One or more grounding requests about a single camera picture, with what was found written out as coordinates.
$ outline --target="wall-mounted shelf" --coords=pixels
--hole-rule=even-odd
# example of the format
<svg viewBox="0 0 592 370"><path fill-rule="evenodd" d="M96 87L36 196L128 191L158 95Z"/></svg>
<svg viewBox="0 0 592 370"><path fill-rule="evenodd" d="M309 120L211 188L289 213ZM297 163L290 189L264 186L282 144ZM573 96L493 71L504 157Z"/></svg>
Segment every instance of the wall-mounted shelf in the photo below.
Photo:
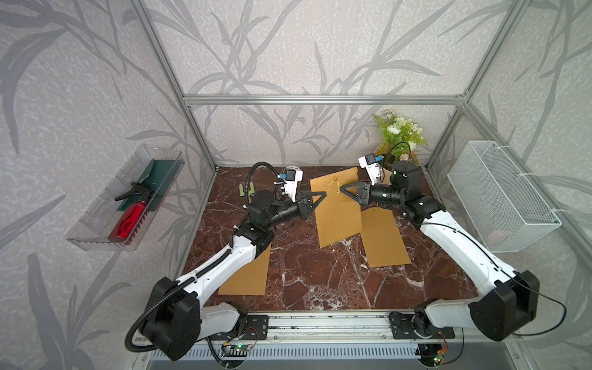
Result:
<svg viewBox="0 0 592 370"><path fill-rule="evenodd" d="M89 210L70 229L66 240L83 250L135 250L184 164L180 150L141 145ZM153 192L145 199L145 206L137 208L132 231L125 237L117 238L113 232L125 211L141 200L140 195L115 200L129 192L133 187L132 183L140 183Z"/></svg>

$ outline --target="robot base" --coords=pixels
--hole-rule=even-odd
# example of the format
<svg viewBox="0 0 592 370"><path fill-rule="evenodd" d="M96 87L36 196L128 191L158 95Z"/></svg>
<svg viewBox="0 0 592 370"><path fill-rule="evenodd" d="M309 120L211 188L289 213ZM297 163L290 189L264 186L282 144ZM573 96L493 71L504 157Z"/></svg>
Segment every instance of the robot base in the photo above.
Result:
<svg viewBox="0 0 592 370"><path fill-rule="evenodd" d="M393 339L442 339L440 331L447 339L455 338L454 330L451 327L437 328L426 324L421 312L415 314L403 314L393 311L388 315L391 323Z"/></svg>
<svg viewBox="0 0 592 370"><path fill-rule="evenodd" d="M245 324L245 329L248 327L252 327L257 331L255 333L253 330L249 330L242 339L244 340L265 340L267 339L267 330L269 326L269 316L267 315L247 315L247 322ZM227 335L226 333L218 333L210 336L211 340L229 340L232 339L231 336Z"/></svg>

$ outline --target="black cable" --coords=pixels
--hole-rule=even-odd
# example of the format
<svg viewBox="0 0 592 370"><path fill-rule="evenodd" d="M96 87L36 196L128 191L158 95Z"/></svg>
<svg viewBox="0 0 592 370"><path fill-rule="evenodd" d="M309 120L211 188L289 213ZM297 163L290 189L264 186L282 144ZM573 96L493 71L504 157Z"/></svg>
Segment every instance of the black cable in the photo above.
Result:
<svg viewBox="0 0 592 370"><path fill-rule="evenodd" d="M449 363L455 362L456 360L461 358L462 351L465 349L465 329L464 328L461 328L461 329L462 329L462 346L461 346L460 353L458 353L458 356L454 360L450 360L448 362L441 363L440 365L448 365Z"/></svg>
<svg viewBox="0 0 592 370"><path fill-rule="evenodd" d="M127 331L126 338L124 344L126 349L130 352L139 353L139 352L148 352L151 350L157 349L155 345L149 346L137 346L133 343L133 337L136 333L136 330L142 325L142 323L154 312L156 309L163 306L169 299L171 299L175 294L177 294L180 290L185 288L187 285L191 284L195 281L195 278L192 276L189 279L185 280L181 284L177 285L173 288L170 292L168 292L164 297L162 297L157 303L153 304L150 308L148 308L138 319L136 322L131 326L131 328Z"/></svg>
<svg viewBox="0 0 592 370"><path fill-rule="evenodd" d="M407 158L407 161L409 162L409 160L411 159L411 146L409 145L409 143L408 143L408 142L406 142L406 141L401 141L400 143L397 143L397 144L395 144L395 145L392 147L392 149L391 149L391 152L392 152L392 151L393 151L393 150L394 150L394 149L395 149L397 146L399 146L399 145L401 145L401 144L405 144L405 145L407 145L407 148L409 149L409 157Z"/></svg>
<svg viewBox="0 0 592 370"><path fill-rule="evenodd" d="M549 301L553 301L553 302L555 302L555 303L557 303L557 304L560 304L560 305L561 305L561 307L563 308L563 315L561 316L561 320L559 320L559 323L557 323L557 325L553 326L552 328L550 328L550 329L547 329L547 330L543 330L542 332L538 332L538 333L532 333L532 334L516 334L516 333L512 333L512 334L514 334L514 335L516 335L516 336L519 336L519 337L532 337L532 336L536 336L536 335L541 335L541 334L549 333L551 330L555 330L555 329L557 329L557 328L559 327L559 325L561 325L561 324L563 323L563 321L565 320L565 316L567 315L567 307L565 306L565 304L563 304L563 303L559 302L558 300L554 300L554 299L553 299L553 298L551 298L551 297L547 297L545 294L542 294L542 293L539 293L539 292L537 292L537 291L535 291L535 290L532 290L532 289L530 289L529 287L527 287L527 286L525 286L525 285L521 284L520 282L516 281L516 280L515 280L513 277L511 277L510 275L508 275L508 274L507 274L505 271L503 271L503 270L501 270L501 271L502 271L502 272L503 272L503 273L504 273L506 276L508 276L510 279L512 279L512 280L513 280L513 281L514 281L516 284L520 285L521 287L523 287L523 288L525 288L525 289L528 289L528 290L529 290L529 291L531 291L531 292L537 293L537 294L538 294L538 295L540 295L541 297L545 297L545 298L547 298Z"/></svg>
<svg viewBox="0 0 592 370"><path fill-rule="evenodd" d="M205 275L209 271L211 271L213 268L218 266L223 260L225 260L226 257L228 257L230 255L230 252L231 252L231 250L227 249L226 252L224 252L224 254L222 254L217 260L212 262L212 264L206 266L203 270L201 270L197 274L195 274L195 277L192 276L189 279L182 282L181 284L172 288L172 290L170 292L168 292L167 294L165 294L165 296L162 297L158 302L154 303L152 306L150 306L150 308L148 308L146 311L144 311L144 313L142 315L140 315L140 317L138 317L136 322L134 322L134 324L127 331L126 338L124 340L124 344L126 346L126 349L128 351L134 352L134 353L148 352L148 351L157 349L157 347L155 345L148 345L148 346L135 345L133 343L133 338L134 338L134 334L136 333L136 330L138 330L138 328L142 325L142 323L144 323L144 321L146 321L146 319L148 318L148 316L150 316L152 314L152 312L156 311L158 308L161 308L163 305L165 305L165 303L167 303L169 301L169 299L171 299L179 291L184 289L187 285L191 284L192 282L199 279L200 277L202 277L203 275Z"/></svg>
<svg viewBox="0 0 592 370"><path fill-rule="evenodd" d="M244 182L244 205L247 206L247 207L249 206L249 183L251 182L251 176L253 176L253 173L255 172L255 170L257 168L261 167L261 166L265 166L265 167L269 168L274 173L274 175L276 177L279 176L278 171L272 165L270 165L269 163L267 163L267 162L257 162L257 163L255 163L251 167L251 169L249 170L249 172L247 173L247 178L246 178L246 180ZM274 196L275 196L275 194L277 194L278 189L279 189L279 184L276 184L275 185L275 190L274 190Z"/></svg>
<svg viewBox="0 0 592 370"><path fill-rule="evenodd" d="M502 272L504 273L504 275L505 275L505 276L508 276L508 278L510 278L512 281L514 281L516 284L520 285L520 286L521 286L521 287L523 287L524 289L528 289L529 291L531 291L531 292L533 292L533 293L537 293L538 295L540 295L540 296L541 296L541 297L543 297L543 298L547 298L549 301L552 301L552 302L555 302L555 303L557 303L557 304L560 304L560 305L561 305L561 307L563 308L563 314L562 314L562 316L561 316L561 319L560 319L559 323L557 323L557 325L553 326L552 328L550 328L550 329L547 329L547 330L543 330L542 332L538 332L538 333L532 333L532 334L517 334L517 333L512 333L512 334L514 334L514 335L516 335L516 336L519 336L519 337L532 337L532 336L537 336L537 335L541 335L541 334L549 333L551 330L555 330L555 329L557 329L557 328L558 328L558 327L559 327L559 326L560 326L560 325L563 323L563 321L565 320L565 316L567 316L567 307L565 306L565 304L563 304L563 303L559 302L558 300L555 300L555 299L553 299L553 298L551 298L551 297L549 297L549 296L547 296L547 295L545 295L545 294L542 294L542 293L540 293L540 292L537 292L537 291L536 291L536 290L534 290L534 289L530 289L529 287L527 287L527 286L523 285L522 283L520 283L518 280L516 280L516 279L514 279L513 277L511 277L511 276L510 276L510 275L509 275L509 274L508 274L506 271L503 271L503 270L501 269L501 267L499 267L499 266L498 266L498 264L497 264L497 263L495 263L495 261L493 261L493 259L492 259L492 258L489 256L489 254L488 254L486 251L484 251L484 250L483 250L483 248L482 248L482 247L481 247L481 246L480 246L478 243L476 243L476 242L475 242L475 240L473 240L471 237L469 237L468 235L466 235L466 234L465 234L465 233L463 233L462 231L460 231L460 230L458 230L458 229L455 229L454 227L451 227L451 226L449 226L449 225L438 224L438 223L429 223L429 222L424 222L424 223L421 223L420 225L438 225L438 226L444 226L444 227L447 227L447 228L449 228L449 229L452 229L452 230L454 230L454 232L460 233L461 235L463 235L464 237L466 237L468 240L470 240L470 241L471 241L471 242L472 242L474 245L476 245L476 246L477 246L477 248L479 248L479 250L481 250L481 251L483 252L483 254L485 254L485 255L486 255L486 257L487 257L487 258L489 258L489 260L491 261L491 263L493 263L493 264L494 264L494 265L495 265L497 268L499 268L499 270L500 270L500 271L502 271Z"/></svg>
<svg viewBox="0 0 592 370"><path fill-rule="evenodd" d="M493 263L493 265L495 267L500 268L498 266L498 264L493 260L493 258L491 258L489 256L489 253L487 253L486 251L484 251L483 248L478 243L475 242L475 240L473 240L471 237L469 237L467 234L463 233L462 231L460 231L460 230L458 230L458 229L456 229L456 228L454 228L454 227L452 227L450 225L438 224L438 223L433 223L433 222L424 222L424 223L421 223L421 224L418 224L418 225L438 225L438 226L444 226L444 227L447 227L447 228L453 230L455 233L462 234L464 237L466 237L468 240L470 240L471 243L473 243L474 245L476 245L477 248L479 248L483 252L483 254L485 254L485 256L487 258L489 258L489 260L491 261L491 263Z"/></svg>
<svg viewBox="0 0 592 370"><path fill-rule="evenodd" d="M411 160L411 146L410 146L410 145L409 145L409 143L408 143L408 142L406 142L406 141L401 141L400 143L397 143L397 144L395 144L395 146L393 146L393 147L392 147L391 151L390 151L390 152L388 152L388 154L387 154L387 155L388 155L388 157L390 158L390 157L392 156L392 151L393 151L393 149L395 149L397 146L399 146L399 145L401 145L401 144L405 144L405 145L407 145L407 148L409 149L409 156L407 157L407 162L409 162L409 161ZM382 175L381 175L381 177L380 177L380 183L381 183L381 184L384 182L384 178L385 178L385 173L384 173L384 166L383 166L383 164L384 164L384 162L385 162L386 158L387 158L387 156L383 155L383 156L382 156L382 159L380 160L380 168L381 168L381 170L382 170Z"/></svg>

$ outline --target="paper sheet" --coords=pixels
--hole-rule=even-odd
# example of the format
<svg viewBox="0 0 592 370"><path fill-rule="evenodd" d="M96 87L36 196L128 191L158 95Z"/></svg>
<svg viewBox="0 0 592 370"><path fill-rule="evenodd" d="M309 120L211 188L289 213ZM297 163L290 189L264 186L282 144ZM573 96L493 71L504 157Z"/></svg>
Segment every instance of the paper sheet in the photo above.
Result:
<svg viewBox="0 0 592 370"><path fill-rule="evenodd" d="M357 168L311 179L311 191L327 192L327 198L314 211L321 248L362 231L360 205L339 191L340 186L357 180Z"/></svg>
<svg viewBox="0 0 592 370"><path fill-rule="evenodd" d="M411 263L391 210L374 207L362 211L361 235L368 266Z"/></svg>
<svg viewBox="0 0 592 370"><path fill-rule="evenodd" d="M220 295L265 295L271 244L256 259L234 273L222 286Z"/></svg>

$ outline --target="mounting plate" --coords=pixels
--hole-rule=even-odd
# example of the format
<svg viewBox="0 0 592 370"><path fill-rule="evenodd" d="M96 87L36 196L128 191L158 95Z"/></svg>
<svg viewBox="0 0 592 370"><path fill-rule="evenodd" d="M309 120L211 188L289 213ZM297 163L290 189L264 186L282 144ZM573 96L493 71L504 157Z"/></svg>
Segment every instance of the mounting plate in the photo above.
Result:
<svg viewBox="0 0 592 370"><path fill-rule="evenodd" d="M414 316L415 314L403 314L395 311L389 314L393 339L441 339L440 330L447 339L454 339L456 337L454 329L451 327L432 327L429 337L421 337L413 329Z"/></svg>
<svg viewBox="0 0 592 370"><path fill-rule="evenodd" d="M269 316L267 315L247 315L247 324L245 327L253 327L257 331L249 330L242 337L243 340L264 340L267 339L267 330L269 326ZM232 339L224 333L214 334L210 337L211 340L228 340Z"/></svg>

